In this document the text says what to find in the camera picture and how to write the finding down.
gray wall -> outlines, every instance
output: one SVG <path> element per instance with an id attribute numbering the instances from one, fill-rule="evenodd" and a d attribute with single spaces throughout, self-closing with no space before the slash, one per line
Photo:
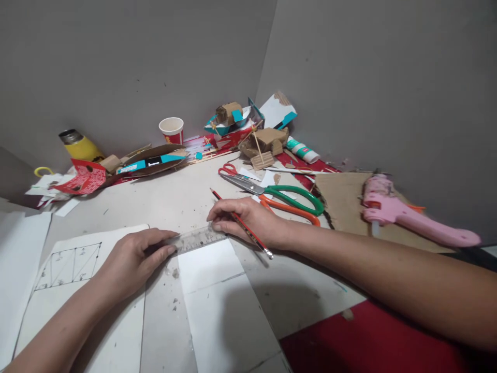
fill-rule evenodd
<path id="1" fill-rule="evenodd" d="M 38 181 L 33 169 L 2 147 L 0 147 L 0 176 L 0 199 L 4 198 L 12 203 L 33 208 L 38 205 L 39 196 L 24 194 L 30 185 Z"/>
<path id="2" fill-rule="evenodd" d="M 381 167 L 428 213 L 497 241 L 492 0 L 279 1 L 257 92 L 297 107 L 295 137 Z"/>
<path id="3" fill-rule="evenodd" d="M 0 2 L 0 146 L 65 171 L 57 134 L 105 154 L 161 144 L 158 123 L 201 133 L 216 107 L 255 97 L 276 0 Z"/>

scissors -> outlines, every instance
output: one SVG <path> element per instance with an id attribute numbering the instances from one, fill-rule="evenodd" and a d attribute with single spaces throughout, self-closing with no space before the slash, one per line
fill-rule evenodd
<path id="1" fill-rule="evenodd" d="M 231 176 L 235 176 L 235 177 L 238 177 L 240 179 L 245 179 L 246 177 L 239 174 L 237 172 L 237 169 L 235 166 L 233 166 L 231 163 L 225 163 L 223 165 L 223 167 L 221 167 L 219 170 L 217 170 L 217 173 L 220 174 L 220 175 L 223 175 L 221 173 L 221 171 L 224 171 L 225 173 L 227 173 L 228 175 L 231 175 Z"/>
<path id="2" fill-rule="evenodd" d="M 218 173 L 221 175 L 221 177 L 227 181 L 229 181 L 231 184 L 234 184 L 238 186 L 239 188 L 243 189 L 246 192 L 252 193 L 256 196 L 259 197 L 260 199 L 260 204 L 266 207 L 269 211 L 272 212 L 270 209 L 270 206 L 273 208 L 276 208 L 278 210 L 282 211 L 287 211 L 291 212 L 295 215 L 302 216 L 303 218 L 308 219 L 312 225 L 316 226 L 321 226 L 319 219 L 317 216 L 321 215 L 324 211 L 323 204 L 317 199 L 315 196 L 313 196 L 310 192 L 308 192 L 305 189 L 299 188 L 297 186 L 291 186 L 291 185 L 271 185 L 266 188 L 263 188 L 261 186 L 258 186 L 251 182 L 248 179 L 245 179 L 243 175 L 240 174 L 222 174 L 221 170 L 224 170 L 223 168 L 220 168 L 218 170 Z M 315 209 L 311 209 L 309 207 L 304 206 L 303 204 L 297 202 L 296 200 L 291 199 L 287 195 L 281 193 L 280 191 L 289 191 L 289 192 L 295 192 L 300 194 L 301 196 L 307 198 L 313 205 Z M 273 201 L 272 199 L 267 198 L 264 193 L 271 194 L 285 202 L 287 202 L 290 206 L 278 203 L 276 201 Z"/>

transparent ruler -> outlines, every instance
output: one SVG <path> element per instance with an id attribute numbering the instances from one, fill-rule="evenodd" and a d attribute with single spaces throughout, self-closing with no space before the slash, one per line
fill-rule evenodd
<path id="1" fill-rule="evenodd" d="M 178 237 L 168 240 L 168 244 L 175 245 L 177 247 L 178 255 L 184 254 L 189 251 L 193 251 L 210 245 L 227 238 L 225 233 L 217 232 L 212 229 L 209 224 L 206 227 L 196 229 L 194 231 L 183 233 Z"/>

green-handled scissors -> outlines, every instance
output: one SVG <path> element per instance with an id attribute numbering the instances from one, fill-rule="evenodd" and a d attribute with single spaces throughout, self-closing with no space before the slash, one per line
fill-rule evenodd
<path id="1" fill-rule="evenodd" d="M 266 207 L 269 211 L 272 211 L 270 209 L 271 207 L 277 208 L 278 210 L 283 210 L 287 212 L 291 212 L 295 215 L 302 216 L 306 219 L 308 219 L 312 225 L 316 226 L 321 226 L 319 219 L 317 216 L 321 215 L 324 211 L 323 204 L 319 199 L 317 199 L 315 196 L 313 196 L 310 192 L 308 192 L 305 189 L 299 188 L 298 186 L 291 186 L 291 185 L 271 185 L 266 188 L 263 188 L 261 186 L 258 186 L 251 182 L 248 179 L 245 179 L 242 175 L 238 176 L 232 176 L 232 175 L 225 175 L 221 174 L 221 177 L 230 183 L 238 186 L 239 188 L 243 189 L 246 192 L 252 193 L 256 196 L 259 197 L 260 199 L 260 204 Z M 295 192 L 300 194 L 301 196 L 307 198 L 311 203 L 314 205 L 315 209 L 309 208 L 307 206 L 304 206 L 303 204 L 297 202 L 296 200 L 288 197 L 287 195 L 283 194 L 281 191 L 288 191 L 288 192 Z M 283 205 L 281 203 L 278 203 L 272 199 L 267 198 L 264 193 L 271 194 L 275 196 L 276 198 L 279 198 L 285 202 L 287 202 L 290 206 Z"/>

sketch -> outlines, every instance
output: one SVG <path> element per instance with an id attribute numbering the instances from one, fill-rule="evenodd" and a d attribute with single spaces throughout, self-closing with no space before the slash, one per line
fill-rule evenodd
<path id="1" fill-rule="evenodd" d="M 35 291 L 91 279 L 101 245 L 99 242 L 52 253 Z"/>

